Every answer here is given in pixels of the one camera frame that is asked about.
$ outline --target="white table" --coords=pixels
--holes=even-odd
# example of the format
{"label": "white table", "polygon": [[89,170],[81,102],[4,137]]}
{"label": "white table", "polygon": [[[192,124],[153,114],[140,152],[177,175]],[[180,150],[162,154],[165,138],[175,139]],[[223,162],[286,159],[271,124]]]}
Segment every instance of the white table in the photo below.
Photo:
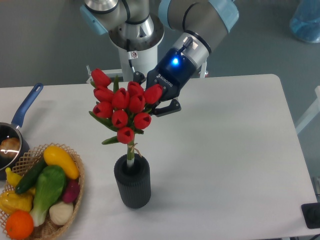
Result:
{"label": "white table", "polygon": [[[10,122],[32,87],[0,88],[0,122]],[[150,164],[151,199],[121,201],[113,169],[126,153],[88,113],[89,84],[44,86],[21,128],[33,148],[60,143],[81,156],[85,193],[62,239],[253,240],[315,235],[301,204],[316,197],[279,78],[191,79],[182,111],[152,117],[137,148]]]}

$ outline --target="red tulip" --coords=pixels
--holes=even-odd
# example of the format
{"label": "red tulip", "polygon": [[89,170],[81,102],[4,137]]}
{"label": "red tulip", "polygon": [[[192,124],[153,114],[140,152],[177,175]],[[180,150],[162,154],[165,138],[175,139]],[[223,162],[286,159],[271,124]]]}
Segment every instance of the red tulip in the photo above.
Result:
{"label": "red tulip", "polygon": [[144,92],[145,102],[147,104],[154,104],[162,96],[163,87],[160,84],[149,87]]}
{"label": "red tulip", "polygon": [[134,95],[130,98],[129,111],[137,114],[145,108],[145,97],[143,95]]}
{"label": "red tulip", "polygon": [[96,68],[91,72],[91,77],[96,87],[108,87],[111,84],[111,79],[99,68]]}
{"label": "red tulip", "polygon": [[98,86],[93,90],[93,94],[100,102],[112,102],[112,98],[114,97],[114,92],[110,89],[102,86]]}
{"label": "red tulip", "polygon": [[123,128],[128,123],[128,115],[123,110],[117,110],[113,113],[111,121],[113,126]]}
{"label": "red tulip", "polygon": [[130,97],[133,97],[134,95],[143,95],[144,89],[142,88],[142,86],[140,86],[139,83],[135,81],[130,81],[128,83],[128,92]]}
{"label": "red tulip", "polygon": [[123,87],[115,92],[112,99],[112,106],[117,109],[125,109],[129,105],[129,93]]}
{"label": "red tulip", "polygon": [[123,127],[116,133],[118,141],[122,144],[128,144],[135,138],[135,133],[130,127]]}
{"label": "red tulip", "polygon": [[113,107],[110,102],[103,101],[98,103],[92,111],[97,117],[108,119],[112,116]]}
{"label": "red tulip", "polygon": [[151,116],[146,112],[138,113],[134,119],[133,124],[137,129],[145,129],[151,123]]}

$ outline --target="bok choy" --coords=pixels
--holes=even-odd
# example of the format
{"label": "bok choy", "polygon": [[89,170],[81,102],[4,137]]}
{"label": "bok choy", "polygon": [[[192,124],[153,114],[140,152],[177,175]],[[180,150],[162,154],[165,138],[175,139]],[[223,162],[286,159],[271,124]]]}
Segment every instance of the bok choy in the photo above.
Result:
{"label": "bok choy", "polygon": [[35,227],[45,222],[49,208],[62,195],[66,184],[66,175],[60,166],[51,165],[43,169],[35,184],[33,209],[30,212]]}

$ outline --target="yellow pepper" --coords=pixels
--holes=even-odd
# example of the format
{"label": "yellow pepper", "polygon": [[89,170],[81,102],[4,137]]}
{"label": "yellow pepper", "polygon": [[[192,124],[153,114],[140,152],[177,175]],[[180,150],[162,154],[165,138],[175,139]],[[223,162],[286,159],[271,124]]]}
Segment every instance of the yellow pepper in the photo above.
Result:
{"label": "yellow pepper", "polygon": [[[6,180],[8,181],[8,183],[11,186],[13,186],[15,188],[18,185],[18,183],[20,182],[20,180],[22,179],[22,176],[20,176],[17,173],[12,172],[10,167],[7,167],[5,169],[5,173],[6,173]],[[36,188],[33,186],[27,192],[34,196],[36,194]]]}
{"label": "yellow pepper", "polygon": [[16,194],[14,190],[0,194],[0,209],[11,215],[17,210],[30,212],[33,196],[30,193]]}

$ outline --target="black vase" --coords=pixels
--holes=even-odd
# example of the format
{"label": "black vase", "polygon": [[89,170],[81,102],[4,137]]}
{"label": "black vase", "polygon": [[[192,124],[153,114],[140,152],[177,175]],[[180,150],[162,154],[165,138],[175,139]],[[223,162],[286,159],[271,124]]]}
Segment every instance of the black vase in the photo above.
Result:
{"label": "black vase", "polygon": [[134,154],[134,165],[127,167],[127,155],[114,165],[114,176],[123,203],[132,209],[146,205],[151,197],[150,167],[148,161]]}

